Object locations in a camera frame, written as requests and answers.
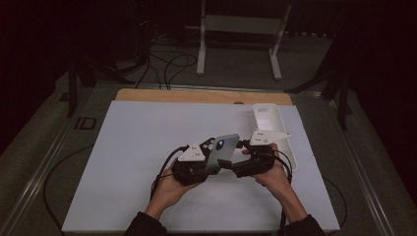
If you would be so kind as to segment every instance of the white surface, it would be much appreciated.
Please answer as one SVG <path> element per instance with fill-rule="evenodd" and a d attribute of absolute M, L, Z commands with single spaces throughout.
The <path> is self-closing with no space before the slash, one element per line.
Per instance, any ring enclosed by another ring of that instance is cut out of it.
<path fill-rule="evenodd" d="M 336 230 L 338 223 L 297 109 L 279 108 L 299 164 L 293 187 L 322 228 Z M 235 133 L 241 140 L 250 139 L 252 118 L 249 105 L 113 101 L 62 229 L 126 230 L 137 212 L 145 210 L 151 182 L 173 150 Z M 237 179 L 231 171 L 221 170 L 169 208 L 161 223 L 170 232 L 265 232 L 278 228 L 280 212 L 277 200 L 253 178 Z"/>

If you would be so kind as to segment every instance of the person's right hand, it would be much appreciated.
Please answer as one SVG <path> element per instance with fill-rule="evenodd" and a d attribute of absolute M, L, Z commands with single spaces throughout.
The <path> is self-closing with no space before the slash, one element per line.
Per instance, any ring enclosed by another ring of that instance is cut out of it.
<path fill-rule="evenodd" d="M 276 150 L 274 153 L 278 156 L 278 149 L 276 144 L 271 144 L 270 147 Z M 247 150 L 242 151 L 244 154 L 249 154 Z M 307 217 L 307 212 L 295 194 L 288 182 L 284 168 L 279 161 L 275 161 L 273 168 L 269 171 L 252 176 L 258 183 L 267 187 L 272 195 L 281 203 L 283 210 L 290 223 L 299 221 Z"/>
<path fill-rule="evenodd" d="M 274 150 L 274 154 L 279 157 L 278 146 L 276 144 L 270 144 L 269 146 Z M 249 151 L 245 149 L 242 153 L 249 154 Z M 267 187 L 277 199 L 280 198 L 282 192 L 290 186 L 283 165 L 277 160 L 273 164 L 272 169 L 262 174 L 253 175 L 252 177 L 254 177 L 259 184 Z"/>
<path fill-rule="evenodd" d="M 145 213 L 156 220 L 159 220 L 162 213 L 176 203 L 191 189 L 197 187 L 199 184 L 183 186 L 175 180 L 172 175 L 172 166 L 174 166 L 175 159 L 168 169 L 163 171 L 162 176 L 159 180 L 159 184 L 150 200 Z"/>

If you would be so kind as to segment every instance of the cable on floor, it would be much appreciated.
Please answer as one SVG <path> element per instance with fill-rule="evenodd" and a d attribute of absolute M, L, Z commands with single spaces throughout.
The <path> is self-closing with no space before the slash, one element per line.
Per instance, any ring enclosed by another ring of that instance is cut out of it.
<path fill-rule="evenodd" d="M 83 152 L 83 151 L 87 150 L 87 149 L 90 149 L 90 148 L 92 148 L 93 146 L 94 146 L 94 145 L 90 145 L 90 146 L 87 146 L 87 147 L 83 147 L 83 148 L 81 148 L 81 149 L 79 149 L 79 150 L 77 150 L 77 151 L 75 151 L 75 152 L 73 152 L 73 153 L 71 153 L 71 154 L 69 154 L 69 155 L 65 156 L 64 158 L 62 158 L 60 161 L 58 161 L 58 163 L 56 163 L 56 164 L 52 167 L 52 169 L 49 171 L 48 175 L 47 175 L 47 176 L 46 176 L 46 178 L 45 178 L 45 182 L 43 183 L 43 191 L 42 191 L 42 198 L 43 198 L 43 202 L 44 202 L 44 204 L 45 204 L 46 210 L 48 211 L 49 215 L 52 217 L 52 219 L 53 219 L 53 221 L 54 221 L 55 225 L 58 227 L 58 230 L 60 231 L 60 233 L 61 233 L 61 235 L 62 235 L 62 236 L 65 236 L 65 233 L 64 233 L 63 231 L 61 231 L 62 225 L 61 225 L 61 223 L 59 222 L 59 220 L 58 220 L 58 218 L 56 217 L 56 215 L 53 213 L 53 211 L 52 211 L 52 209 L 51 209 L 51 207 L 50 207 L 50 205 L 49 205 L 49 202 L 48 202 L 48 200 L 47 200 L 47 198 L 46 198 L 46 190 L 47 190 L 47 185 L 48 185 L 49 178 L 51 177 L 51 175 L 52 175 L 52 173 L 55 171 L 55 169 L 56 169 L 58 166 L 60 166 L 62 163 L 64 163 L 64 161 L 65 161 L 65 160 L 67 160 L 67 159 L 69 159 L 69 158 L 71 158 L 71 157 L 73 157 L 73 156 L 75 156 L 75 155 L 77 155 L 77 154 L 79 154 L 79 153 L 81 153 L 81 152 Z"/>
<path fill-rule="evenodd" d="M 328 178 L 326 178 L 325 176 L 323 176 L 322 175 L 322 177 L 323 177 L 323 179 L 324 180 L 326 180 L 328 183 L 330 183 L 331 185 L 333 185 L 334 186 L 334 188 L 339 192 L 339 194 L 340 194 L 340 196 L 341 196 L 341 198 L 342 198 L 342 200 L 343 200 L 343 205 L 344 205 L 344 215 L 343 215 L 343 219 L 342 219 L 342 221 L 341 221 L 341 223 L 340 223 L 340 229 L 343 227 L 343 225 L 346 223 L 346 219 L 347 219 L 347 203 L 346 203 L 346 199 L 344 198 L 344 195 L 343 195 L 343 193 L 340 191 L 340 189 L 337 187 L 337 185 L 335 185 L 333 182 L 331 182 Z M 328 234 L 328 236 L 329 235 L 333 235 L 334 233 L 336 233 L 337 231 L 333 231 L 333 232 L 330 232 L 329 234 Z"/>
<path fill-rule="evenodd" d="M 166 89 L 171 89 L 171 83 L 174 80 L 175 77 L 177 77 L 180 73 L 182 73 L 187 67 L 191 67 L 194 66 L 197 63 L 197 57 L 193 56 L 193 55 L 189 55 L 189 54 L 185 54 L 181 51 L 156 51 L 156 52 L 170 52 L 170 53 L 179 53 L 180 55 L 174 56 L 172 57 L 169 61 L 154 55 L 153 53 L 149 53 L 150 56 L 162 61 L 166 63 L 164 72 L 163 72 L 163 80 L 166 86 Z M 186 58 L 186 63 L 185 64 L 176 64 L 174 63 L 175 60 L 185 57 Z M 181 68 L 176 74 L 174 74 L 173 76 L 171 76 L 170 78 L 168 78 L 167 76 L 167 72 L 168 72 L 168 68 L 172 66 L 172 67 L 179 67 Z"/>
<path fill-rule="evenodd" d="M 149 70 L 149 67 L 150 67 L 150 60 L 149 60 L 149 57 L 148 57 L 148 60 L 147 60 L 147 68 L 145 69 L 145 71 L 144 71 L 144 73 L 141 75 L 141 77 L 139 78 L 139 80 L 136 82 L 136 85 L 135 85 L 135 89 L 137 89 L 138 88 L 138 86 L 139 86 L 139 84 L 141 83 L 141 81 L 144 79 L 144 77 L 145 77 L 145 75 L 148 73 L 148 70 Z"/>

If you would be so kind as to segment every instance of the white plastic part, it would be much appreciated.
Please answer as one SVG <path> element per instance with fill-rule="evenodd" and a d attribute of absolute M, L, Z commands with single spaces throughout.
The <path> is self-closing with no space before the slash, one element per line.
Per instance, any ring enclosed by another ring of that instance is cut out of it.
<path fill-rule="evenodd" d="M 178 157 L 179 161 L 203 161 L 205 159 L 206 157 L 197 143 L 188 147 L 188 149 Z"/>
<path fill-rule="evenodd" d="M 284 132 L 258 130 L 252 135 L 251 146 L 270 145 L 288 137 L 290 137 L 290 135 Z"/>
<path fill-rule="evenodd" d="M 285 130 L 279 106 L 273 103 L 257 103 L 253 109 L 255 124 L 251 124 L 254 132 L 251 145 L 262 146 L 276 143 L 278 149 L 288 157 L 292 170 L 295 171 L 298 164 L 291 147 L 291 134 Z M 289 165 L 288 160 L 282 154 L 279 156 Z"/>

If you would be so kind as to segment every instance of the black cable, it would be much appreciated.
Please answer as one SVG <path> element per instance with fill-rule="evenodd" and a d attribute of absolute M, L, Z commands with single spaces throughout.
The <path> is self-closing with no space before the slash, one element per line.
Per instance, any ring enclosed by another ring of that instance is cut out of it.
<path fill-rule="evenodd" d="M 158 83 L 158 89 L 162 89 L 162 82 L 161 82 L 161 78 L 159 77 L 159 73 L 156 70 L 156 68 L 153 65 L 150 65 L 150 67 L 152 68 L 153 72 L 155 73 L 155 80 Z"/>
<path fill-rule="evenodd" d="M 178 39 L 178 38 L 168 38 L 168 40 L 165 40 L 165 41 L 160 40 L 160 39 L 162 39 L 162 38 L 164 38 L 164 37 L 167 37 L 167 36 L 168 36 L 168 34 L 166 34 L 166 33 L 161 34 L 161 35 L 157 36 L 155 39 L 153 39 L 153 40 L 151 41 L 151 44 L 152 44 L 152 45 L 155 45 L 155 44 L 161 44 L 161 45 L 175 45 L 175 43 L 181 43 L 181 42 L 183 42 L 183 40 L 182 40 L 182 39 Z"/>
<path fill-rule="evenodd" d="M 273 149 L 273 151 L 278 151 L 280 154 L 283 154 L 285 156 L 285 158 L 288 160 L 288 164 L 290 165 L 290 167 L 288 167 L 288 165 L 281 158 L 279 158 L 279 156 L 274 155 L 275 159 L 277 161 L 279 161 L 284 166 L 284 168 L 286 169 L 286 171 L 287 171 L 287 180 L 288 180 L 289 184 L 291 184 L 291 182 L 292 182 L 292 164 L 291 164 L 291 161 L 289 160 L 288 156 L 284 152 L 282 152 L 278 149 Z M 285 223 L 286 223 L 286 215 L 285 215 L 284 209 L 282 209 L 281 220 L 279 222 L 279 229 L 282 230 L 283 235 L 286 235 Z"/>
<path fill-rule="evenodd" d="M 165 170 L 166 165 L 168 164 L 169 160 L 172 158 L 172 156 L 174 156 L 175 153 L 177 153 L 178 151 L 182 150 L 185 151 L 188 147 L 179 147 L 177 149 L 175 149 L 174 151 L 171 152 L 171 154 L 169 154 L 169 156 L 166 158 L 165 162 L 163 163 L 162 167 L 160 168 L 159 174 L 156 175 L 155 180 L 153 181 L 151 187 L 150 187 L 150 199 L 152 199 L 153 194 L 155 193 L 157 186 L 159 184 L 159 180 L 160 178 L 162 178 L 162 173 Z"/>
<path fill-rule="evenodd" d="M 185 35 L 185 38 L 190 38 L 191 36 L 193 36 L 194 34 L 200 33 L 200 29 L 196 29 L 192 32 L 190 32 L 189 34 Z"/>
<path fill-rule="evenodd" d="M 334 188 L 339 192 L 339 194 L 340 194 L 340 196 L 341 196 L 341 198 L 343 200 L 344 216 L 343 216 L 343 219 L 342 219 L 341 224 L 340 224 L 340 228 L 341 228 L 346 223 L 346 219 L 347 219 L 347 203 L 346 203 L 346 199 L 344 198 L 343 193 L 340 191 L 340 189 L 337 187 L 337 185 L 335 185 L 333 182 L 331 182 L 325 176 L 322 175 L 322 177 L 323 177 L 324 180 L 328 181 L 330 184 L 332 184 L 334 186 Z M 333 232 L 329 233 L 328 236 L 334 234 L 335 232 L 337 232 L 337 231 L 333 231 Z"/>
<path fill-rule="evenodd" d="M 188 63 L 189 63 L 189 60 L 188 60 L 188 55 L 185 55 L 185 56 L 186 56 L 186 58 L 187 58 L 187 65 L 188 65 Z M 173 75 L 173 76 L 171 77 L 171 79 L 169 79 L 169 81 L 168 81 L 169 89 L 171 89 L 171 82 L 172 82 L 172 80 L 174 80 L 174 78 L 175 78 L 176 76 L 178 76 L 181 72 L 183 72 L 186 68 L 187 68 L 186 66 L 185 66 L 185 67 L 183 67 L 180 71 L 178 71 L 175 75 Z"/>
<path fill-rule="evenodd" d="M 120 76 L 130 75 L 130 74 L 142 69 L 142 67 L 144 67 L 145 63 L 146 62 L 135 63 L 135 65 L 133 65 L 133 66 L 117 70 L 116 73 L 119 74 Z"/>
<path fill-rule="evenodd" d="M 145 75 L 147 74 L 147 72 L 148 72 L 148 70 L 149 70 L 149 67 L 150 67 L 150 60 L 149 60 L 149 58 L 148 58 L 148 65 L 147 65 L 147 68 L 145 69 L 144 73 L 141 75 L 141 77 L 139 78 L 138 82 L 136 83 L 136 85 L 135 85 L 135 89 L 137 89 L 137 88 L 138 88 L 139 84 L 140 84 L 140 83 L 141 83 L 141 81 L 144 79 Z"/>
<path fill-rule="evenodd" d="M 292 174 L 292 163 L 291 163 L 291 161 L 289 160 L 288 156 L 287 156 L 284 152 L 282 152 L 282 151 L 280 151 L 280 150 L 278 150 L 278 152 L 279 152 L 280 154 L 283 154 L 283 155 L 285 156 L 285 158 L 288 160 L 289 168 L 291 169 L 291 174 Z"/>
<path fill-rule="evenodd" d="M 150 56 L 152 56 L 152 57 L 154 57 L 154 58 L 156 58 L 158 60 L 161 60 L 161 61 L 167 63 L 167 65 L 165 66 L 164 73 L 163 73 L 163 80 L 165 82 L 166 89 L 171 89 L 171 82 L 172 82 L 172 80 L 174 80 L 174 78 L 176 76 L 178 76 L 181 72 L 183 72 L 187 67 L 190 67 L 190 66 L 195 65 L 197 63 L 197 61 L 198 61 L 197 60 L 197 57 L 195 57 L 193 55 L 188 55 L 188 54 L 182 53 L 180 51 L 158 51 L 158 52 L 180 53 L 180 55 L 174 56 L 169 61 L 167 61 L 167 60 L 165 60 L 163 58 L 160 58 L 160 57 L 158 57 L 158 56 L 156 56 L 156 55 L 154 55 L 152 53 L 149 53 Z M 173 63 L 173 61 L 175 61 L 176 59 L 181 58 L 181 57 L 186 57 L 186 59 L 187 59 L 187 63 L 186 64 L 179 65 L 179 64 Z M 190 63 L 190 60 L 189 60 L 190 57 L 194 59 L 194 61 L 192 63 Z M 174 76 L 172 76 L 170 79 L 167 79 L 167 71 L 168 71 L 168 68 L 170 66 L 181 67 L 181 70 L 179 72 L 177 72 Z"/>
<path fill-rule="evenodd" d="M 79 149 L 79 150 L 77 150 L 77 151 L 75 151 L 75 152 L 73 152 L 73 153 L 71 153 L 71 154 L 69 154 L 69 155 L 67 155 L 67 156 L 65 156 L 64 158 L 62 158 L 60 161 L 58 161 L 53 167 L 52 167 L 52 169 L 49 171 L 49 173 L 48 173 L 48 175 L 46 176 L 46 178 L 45 178 L 45 182 L 43 183 L 43 191 L 42 191 L 42 198 L 43 198 L 43 202 L 45 203 L 45 206 L 46 206 L 46 210 L 48 211 L 48 213 L 49 213 L 49 215 L 52 217 L 52 219 L 53 219 L 53 221 L 54 221 L 54 223 L 55 223 L 55 225 L 58 227 L 58 230 L 60 231 L 60 233 L 61 233 L 61 235 L 62 236 L 65 236 L 65 233 L 64 232 L 62 232 L 61 231 L 61 223 L 59 222 L 59 220 L 58 220 L 58 218 L 55 216 L 55 214 L 53 213 L 53 211 L 52 211 L 52 209 L 51 209 L 51 207 L 50 207 L 50 205 L 49 205 L 49 203 L 48 203 L 48 201 L 47 201 L 47 198 L 46 198 L 46 187 L 47 187 L 47 185 L 48 185 L 48 181 L 49 181 L 49 178 L 50 178 L 50 176 L 52 175 L 52 173 L 53 173 L 53 171 L 59 166 L 59 165 L 61 165 L 65 160 L 67 160 L 67 159 L 69 159 L 70 157 L 72 157 L 72 156 L 74 156 L 74 155 L 76 155 L 76 154 L 79 154 L 79 153 L 81 153 L 81 152 L 83 152 L 83 151 L 85 151 L 85 150 L 87 150 L 87 149 L 89 149 L 89 148 L 92 148 L 94 145 L 90 145 L 90 146 L 87 146 L 87 147 L 84 147 L 84 148 L 81 148 L 81 149 Z"/>
<path fill-rule="evenodd" d="M 170 174 L 167 174 L 167 175 L 162 175 L 160 178 L 162 179 L 162 178 L 165 178 L 165 177 L 171 176 L 171 175 L 176 174 L 176 173 L 177 173 L 177 172 L 175 172 L 175 173 L 170 173 Z"/>

